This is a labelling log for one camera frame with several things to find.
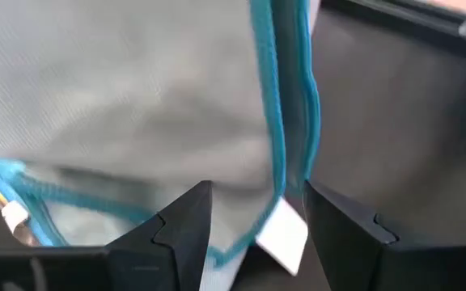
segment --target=blue trim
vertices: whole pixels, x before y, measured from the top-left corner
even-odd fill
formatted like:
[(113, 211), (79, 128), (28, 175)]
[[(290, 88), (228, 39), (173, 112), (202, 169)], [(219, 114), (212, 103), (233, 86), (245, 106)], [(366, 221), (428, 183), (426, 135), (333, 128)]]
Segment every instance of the blue trim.
[[(141, 224), (153, 216), (153, 213), (139, 207), (83, 195), (57, 185), (36, 181), (24, 175), (16, 175), (11, 180), (11, 185), (17, 192), (24, 196), (29, 196), (32, 200), (37, 200), (38, 202), (41, 202), (43, 199), (52, 200), (67, 205), (106, 212), (135, 224)], [(48, 223), (53, 224), (51, 218), (48, 220)]]
[(314, 167), (317, 150), (320, 143), (321, 110), (320, 95), (316, 80), (312, 72), (311, 36), (309, 32), (310, 5), (308, 0), (298, 1), (297, 33), (299, 51), (299, 67), (303, 72), (303, 88), (305, 90), (305, 114), (308, 120), (307, 135), (305, 137), (305, 155), (303, 163), (303, 178), (310, 179)]
[(273, 152), (273, 198), (253, 224), (251, 230), (244, 234), (226, 252), (222, 252), (216, 247), (208, 248), (208, 255), (215, 258), (215, 267), (220, 268), (227, 264), (233, 257), (248, 247), (262, 226), (267, 217), (273, 212), (278, 199), (283, 195), (286, 186), (286, 156), (285, 139), (283, 133), (282, 109), (280, 103), (280, 93), (278, 90), (278, 68), (276, 58), (276, 44), (273, 28), (273, 10), (270, 0), (254, 0), (251, 3), (251, 21), (255, 32), (256, 52), (258, 56), (258, 66), (262, 95), (264, 100), (264, 111), (269, 132), (272, 139)]
[(41, 212), (35, 209), (34, 207), (30, 207), (30, 204), (27, 201), (23, 200), (15, 190), (5, 181), (4, 176), (9, 175), (8, 167), (6, 171), (0, 171), (0, 193), (7, 199), (8, 201), (16, 200), (21, 205), (24, 205), (28, 212), (30, 213), (30, 221), (28, 222), (28, 226), (32, 230), (33, 234), (39, 240), (40, 244), (47, 246), (47, 247), (54, 247), (61, 245), (61, 241), (57, 241), (55, 238), (57, 237), (57, 229), (56, 228), (48, 228), (46, 224), (43, 224), (44, 221), (41, 220)]

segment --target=white label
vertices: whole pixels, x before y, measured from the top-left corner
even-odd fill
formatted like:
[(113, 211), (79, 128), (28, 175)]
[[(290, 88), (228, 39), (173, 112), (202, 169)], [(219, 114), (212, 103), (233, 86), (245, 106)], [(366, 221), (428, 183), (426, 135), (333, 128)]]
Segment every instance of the white label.
[(307, 223), (285, 199), (280, 198), (273, 213), (256, 236), (256, 243), (292, 276), (296, 276), (307, 236)]
[(24, 223), (29, 218), (28, 211), (17, 201), (11, 201), (5, 205), (1, 209), (1, 215), (12, 233), (19, 224)]

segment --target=white connector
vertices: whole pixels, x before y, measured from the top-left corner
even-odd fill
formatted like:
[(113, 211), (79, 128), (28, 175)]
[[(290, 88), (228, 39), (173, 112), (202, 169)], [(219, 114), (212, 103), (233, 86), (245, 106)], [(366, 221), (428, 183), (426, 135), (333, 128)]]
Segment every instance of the white connector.
[(5, 219), (12, 234), (15, 232), (15, 228), (18, 225), (23, 224), (30, 217), (28, 211), (15, 200), (9, 202), (1, 209), (1, 215)]

